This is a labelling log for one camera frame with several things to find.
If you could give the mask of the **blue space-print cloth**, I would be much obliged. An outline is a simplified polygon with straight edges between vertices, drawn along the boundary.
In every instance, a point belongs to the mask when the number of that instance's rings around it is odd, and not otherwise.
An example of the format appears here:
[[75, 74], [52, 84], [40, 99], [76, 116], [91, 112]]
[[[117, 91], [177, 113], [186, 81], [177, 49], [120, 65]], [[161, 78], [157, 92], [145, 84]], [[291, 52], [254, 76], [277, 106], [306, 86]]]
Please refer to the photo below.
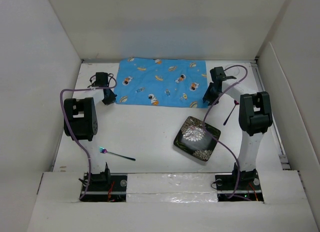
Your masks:
[[201, 60], [144, 59], [120, 62], [117, 104], [207, 108], [207, 68]]

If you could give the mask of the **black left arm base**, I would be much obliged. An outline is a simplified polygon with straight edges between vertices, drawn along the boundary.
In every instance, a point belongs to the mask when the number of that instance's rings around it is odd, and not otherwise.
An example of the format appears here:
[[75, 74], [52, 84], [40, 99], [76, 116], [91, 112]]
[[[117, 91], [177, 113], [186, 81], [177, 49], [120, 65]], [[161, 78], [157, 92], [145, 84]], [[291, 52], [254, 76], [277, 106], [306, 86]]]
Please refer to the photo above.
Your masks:
[[108, 164], [105, 170], [99, 174], [85, 173], [79, 179], [82, 183], [79, 200], [81, 202], [107, 202], [121, 203], [127, 200], [127, 174], [113, 174], [110, 172]]

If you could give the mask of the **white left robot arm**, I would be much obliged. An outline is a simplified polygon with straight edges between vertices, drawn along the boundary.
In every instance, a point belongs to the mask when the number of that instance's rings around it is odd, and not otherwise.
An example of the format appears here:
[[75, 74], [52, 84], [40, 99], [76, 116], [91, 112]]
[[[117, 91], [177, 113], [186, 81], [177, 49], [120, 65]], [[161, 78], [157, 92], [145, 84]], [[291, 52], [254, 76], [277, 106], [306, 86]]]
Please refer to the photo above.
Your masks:
[[100, 159], [94, 136], [98, 133], [96, 106], [111, 105], [116, 101], [113, 89], [117, 81], [112, 73], [97, 72], [89, 80], [90, 85], [82, 89], [64, 89], [60, 92], [60, 105], [64, 118], [64, 133], [71, 137], [84, 150], [88, 158], [88, 173], [97, 174], [95, 186], [107, 190], [111, 186], [111, 177], [102, 173], [105, 162]]

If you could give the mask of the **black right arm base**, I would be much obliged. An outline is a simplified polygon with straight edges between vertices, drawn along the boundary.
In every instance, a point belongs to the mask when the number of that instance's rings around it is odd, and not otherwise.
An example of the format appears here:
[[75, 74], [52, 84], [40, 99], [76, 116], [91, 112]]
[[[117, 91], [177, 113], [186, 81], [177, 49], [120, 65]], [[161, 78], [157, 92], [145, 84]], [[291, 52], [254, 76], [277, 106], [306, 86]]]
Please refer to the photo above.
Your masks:
[[240, 171], [239, 180], [237, 165], [231, 173], [215, 174], [211, 187], [217, 192], [219, 202], [263, 202], [263, 193], [256, 169]]

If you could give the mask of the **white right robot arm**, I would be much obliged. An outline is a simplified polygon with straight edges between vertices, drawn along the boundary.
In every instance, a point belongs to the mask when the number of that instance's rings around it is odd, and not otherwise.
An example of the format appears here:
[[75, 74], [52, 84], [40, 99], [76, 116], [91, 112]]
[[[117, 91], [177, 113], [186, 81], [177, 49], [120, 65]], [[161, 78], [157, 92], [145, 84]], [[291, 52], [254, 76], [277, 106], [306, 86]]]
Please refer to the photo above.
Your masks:
[[[245, 75], [241, 79], [227, 76], [226, 71], [241, 67]], [[226, 69], [215, 67], [210, 70], [212, 82], [202, 100], [209, 107], [218, 104], [223, 95], [230, 96], [239, 104], [238, 122], [242, 130], [242, 141], [238, 158], [235, 162], [231, 183], [237, 189], [243, 189], [256, 174], [256, 160], [261, 140], [273, 124], [269, 94], [256, 91], [242, 84], [248, 70], [242, 65], [233, 65]]]

